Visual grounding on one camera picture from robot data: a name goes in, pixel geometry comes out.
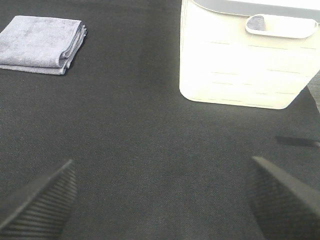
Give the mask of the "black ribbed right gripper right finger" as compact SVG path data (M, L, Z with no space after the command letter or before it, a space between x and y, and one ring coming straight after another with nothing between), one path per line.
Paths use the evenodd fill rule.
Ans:
M246 196L267 240L318 240L320 193L260 156L249 162Z

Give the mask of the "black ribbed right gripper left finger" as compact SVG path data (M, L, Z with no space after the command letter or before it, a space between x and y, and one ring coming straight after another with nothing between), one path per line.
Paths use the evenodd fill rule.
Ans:
M57 240L77 197L75 163L66 159L0 203L2 240Z

